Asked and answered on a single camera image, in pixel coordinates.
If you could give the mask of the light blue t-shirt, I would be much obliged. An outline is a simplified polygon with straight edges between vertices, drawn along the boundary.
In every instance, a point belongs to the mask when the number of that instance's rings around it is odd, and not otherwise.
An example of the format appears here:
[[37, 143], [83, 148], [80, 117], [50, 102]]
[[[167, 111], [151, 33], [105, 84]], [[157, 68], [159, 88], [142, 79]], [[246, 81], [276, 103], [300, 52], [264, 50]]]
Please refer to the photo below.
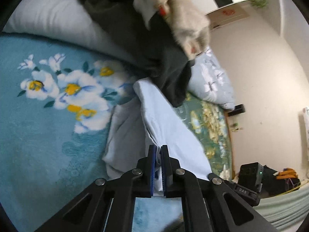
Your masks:
[[168, 147], [181, 168], [206, 180], [212, 172], [197, 137], [186, 127], [161, 91], [148, 79], [134, 83], [136, 96], [114, 108], [103, 161], [113, 180], [136, 167], [150, 145]]

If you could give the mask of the black device with green light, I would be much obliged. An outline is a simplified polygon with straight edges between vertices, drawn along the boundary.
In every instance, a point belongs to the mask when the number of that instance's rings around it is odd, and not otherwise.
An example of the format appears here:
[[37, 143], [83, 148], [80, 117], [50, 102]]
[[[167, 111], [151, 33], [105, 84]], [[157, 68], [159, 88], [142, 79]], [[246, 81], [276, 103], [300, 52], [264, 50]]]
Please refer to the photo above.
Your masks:
[[238, 184], [256, 193], [261, 190], [263, 166], [258, 162], [240, 166]]

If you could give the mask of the pale green cloth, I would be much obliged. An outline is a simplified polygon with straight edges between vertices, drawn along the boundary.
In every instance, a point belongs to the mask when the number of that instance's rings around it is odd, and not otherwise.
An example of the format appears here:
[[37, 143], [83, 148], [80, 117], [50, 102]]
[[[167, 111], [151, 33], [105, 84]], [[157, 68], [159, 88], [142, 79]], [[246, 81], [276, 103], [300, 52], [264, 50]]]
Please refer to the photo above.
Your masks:
[[254, 209], [278, 231], [296, 231], [308, 214], [308, 187], [262, 199]]

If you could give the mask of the yellow and black bag pile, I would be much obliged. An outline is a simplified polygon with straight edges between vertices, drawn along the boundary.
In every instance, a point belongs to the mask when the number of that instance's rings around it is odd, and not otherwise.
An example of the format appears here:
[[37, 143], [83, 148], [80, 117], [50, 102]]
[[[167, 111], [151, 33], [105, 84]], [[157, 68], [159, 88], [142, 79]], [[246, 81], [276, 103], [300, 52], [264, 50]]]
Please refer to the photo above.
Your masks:
[[268, 198], [283, 194], [290, 190], [298, 190], [301, 181], [294, 169], [287, 168], [278, 172], [274, 169], [263, 166], [261, 197]]

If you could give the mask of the teal floral bed blanket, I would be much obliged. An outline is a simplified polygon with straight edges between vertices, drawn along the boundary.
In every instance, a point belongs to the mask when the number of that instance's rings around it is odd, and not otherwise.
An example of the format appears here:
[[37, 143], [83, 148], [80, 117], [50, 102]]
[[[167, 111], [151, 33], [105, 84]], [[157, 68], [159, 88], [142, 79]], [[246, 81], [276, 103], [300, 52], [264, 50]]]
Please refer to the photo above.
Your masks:
[[[1, 205], [18, 231], [34, 231], [95, 179], [114, 108], [131, 101], [128, 64], [75, 45], [1, 35]], [[224, 110], [191, 94], [174, 109], [212, 172], [230, 179]]]

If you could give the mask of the dark grey garment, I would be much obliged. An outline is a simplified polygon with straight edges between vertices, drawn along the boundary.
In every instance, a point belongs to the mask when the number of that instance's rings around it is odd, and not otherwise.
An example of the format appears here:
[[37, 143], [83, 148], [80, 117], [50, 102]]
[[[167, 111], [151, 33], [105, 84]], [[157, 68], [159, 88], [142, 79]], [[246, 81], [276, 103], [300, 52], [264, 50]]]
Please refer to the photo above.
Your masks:
[[190, 61], [163, 18], [154, 14], [150, 29], [133, 7], [134, 0], [79, 0], [112, 41], [133, 56], [174, 107], [182, 105], [191, 78]]

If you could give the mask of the wooden door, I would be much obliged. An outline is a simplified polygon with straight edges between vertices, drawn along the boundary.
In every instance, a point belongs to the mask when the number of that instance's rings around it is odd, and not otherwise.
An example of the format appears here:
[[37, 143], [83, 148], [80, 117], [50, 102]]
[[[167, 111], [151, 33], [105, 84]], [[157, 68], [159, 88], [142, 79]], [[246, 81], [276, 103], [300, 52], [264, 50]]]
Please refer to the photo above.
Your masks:
[[224, 27], [228, 24], [249, 17], [249, 14], [238, 4], [217, 9], [207, 14], [210, 19], [210, 30]]

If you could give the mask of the beige fuzzy garment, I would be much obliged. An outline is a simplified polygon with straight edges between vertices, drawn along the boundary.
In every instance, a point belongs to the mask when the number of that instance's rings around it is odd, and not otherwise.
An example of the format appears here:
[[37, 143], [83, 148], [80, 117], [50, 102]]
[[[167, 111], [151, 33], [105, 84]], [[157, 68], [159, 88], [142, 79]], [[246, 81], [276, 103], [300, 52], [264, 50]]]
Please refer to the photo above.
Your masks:
[[133, 6], [143, 17], [148, 30], [153, 15], [160, 15], [189, 60], [207, 50], [210, 20], [192, 0], [134, 0]]

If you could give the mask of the light blue floral duvet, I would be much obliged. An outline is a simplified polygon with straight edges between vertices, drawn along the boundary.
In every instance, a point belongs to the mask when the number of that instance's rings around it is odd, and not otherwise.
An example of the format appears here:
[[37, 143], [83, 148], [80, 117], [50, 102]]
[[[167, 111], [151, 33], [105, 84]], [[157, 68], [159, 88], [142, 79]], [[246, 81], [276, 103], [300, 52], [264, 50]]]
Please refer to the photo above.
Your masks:
[[[79, 0], [21, 0], [3, 30], [6, 33], [32, 34], [67, 41], [136, 66], [133, 56], [112, 41]], [[187, 90], [204, 101], [219, 104], [224, 109], [234, 109], [233, 90], [224, 88], [228, 78], [219, 67], [210, 45], [192, 61], [194, 65], [191, 67]]]

